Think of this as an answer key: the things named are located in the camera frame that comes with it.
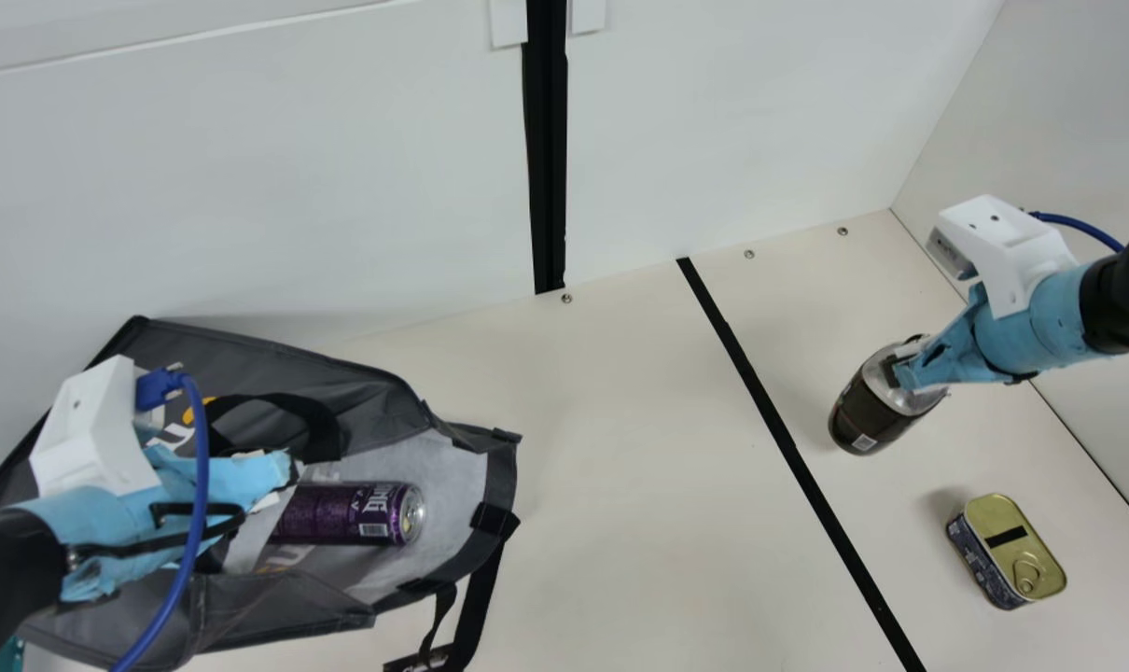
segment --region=barcode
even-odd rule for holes
[[[855,438],[855,443],[851,446],[860,451],[869,451],[872,447],[875,447],[876,443],[876,439],[868,437],[867,434],[859,434],[859,438]]]
[[[390,536],[390,526],[378,523],[361,523],[357,532],[362,536]]]

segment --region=white table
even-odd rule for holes
[[[901,670],[679,268],[569,293],[326,350],[448,420],[526,435],[524,523],[471,670]],[[425,600],[187,669],[376,672],[431,622]],[[76,666],[30,656],[49,667]]]
[[[859,364],[964,305],[895,218],[693,261],[929,670],[1129,670],[1129,507],[1033,387],[956,386],[867,459],[830,440],[825,418]],[[1015,612],[983,600],[944,523],[987,492],[1019,503],[1067,570],[1065,592]]]

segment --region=energy drink can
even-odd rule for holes
[[[406,483],[303,485],[278,520],[272,544],[406,546],[427,517]]]
[[[1050,549],[1004,495],[970,500],[945,533],[987,599],[1000,609],[1017,609],[1067,587],[1067,574]]]

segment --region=black vertical strip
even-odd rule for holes
[[[523,121],[527,133],[531,255],[535,293],[564,287],[564,168],[568,151],[567,0],[527,1]]]
[[[781,413],[777,411],[777,405],[772,403],[771,396],[768,395],[768,390],[761,383],[760,375],[755,374],[755,369],[747,360],[746,352],[743,352],[743,346],[739,344],[739,340],[734,335],[734,331],[730,331],[730,324],[727,324],[726,320],[723,318],[723,312],[718,311],[718,304],[714,303],[714,297],[711,297],[709,289],[706,289],[706,282],[701,280],[701,276],[698,276],[693,262],[685,256],[685,259],[676,260],[676,264],[680,265],[680,272],[683,272],[685,280],[689,281],[689,287],[692,288],[693,295],[697,296],[697,302],[701,304],[701,309],[706,311],[706,317],[710,320],[714,331],[718,333],[718,340],[723,341],[723,348],[726,348],[726,352],[730,356],[734,368],[739,370],[739,377],[743,378],[743,384],[747,386],[751,399],[755,400],[755,408],[760,409],[760,416],[764,418],[768,429],[772,433],[772,438],[777,440],[777,446],[781,448],[785,462],[788,463],[793,475],[796,477],[804,497],[809,500],[809,506],[813,507],[813,512],[817,515],[825,535],[830,536],[834,549],[838,550],[838,556],[842,558],[842,565],[847,566],[851,578],[855,578],[856,586],[863,593],[863,599],[867,601],[868,608],[872,608],[872,613],[875,616],[876,622],[879,623],[879,629],[884,630],[884,635],[887,635],[889,644],[896,652],[896,657],[901,660],[905,670],[910,672],[926,671],[926,666],[917,657],[917,652],[913,651],[913,645],[909,643],[909,637],[905,637],[905,631],[901,630],[901,625],[896,622],[896,617],[892,616],[892,611],[889,610],[889,604],[885,603],[884,596],[879,593],[879,587],[876,587],[874,579],[872,579],[872,574],[868,574],[867,567],[863,565],[863,558],[855,550],[855,544],[851,544],[847,532],[842,530],[841,523],[838,523],[838,516],[830,508],[830,503],[825,500],[825,495],[821,494],[821,488],[817,487],[817,481],[813,478],[813,473],[804,463],[804,460],[800,459],[800,453],[796,448],[796,442],[794,442],[793,435],[789,434],[788,427],[785,426]]]

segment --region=black bag handle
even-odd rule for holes
[[[322,401],[309,396],[289,395],[287,392],[270,392],[265,395],[225,395],[203,404],[211,454],[225,456],[237,452],[233,442],[216,430],[215,425],[225,413],[246,401],[265,401],[304,420],[308,426],[308,445],[304,446],[304,451],[292,452],[292,455],[304,463],[336,462],[344,455],[344,437],[333,409]]]
[[[478,646],[482,642],[482,630],[487,628],[487,613],[493,596],[493,584],[497,583],[497,569],[502,561],[502,549],[519,526],[519,518],[502,507],[480,503],[474,512],[472,527],[497,536],[493,552],[470,576],[470,587],[465,591],[465,601],[461,605],[461,617],[457,620],[457,631],[450,645],[430,648],[440,621],[449,612],[456,601],[457,591],[441,588],[436,595],[436,621],[432,630],[423,638],[420,652],[408,655],[406,658],[391,660],[382,667],[383,672],[464,672],[470,666]]]

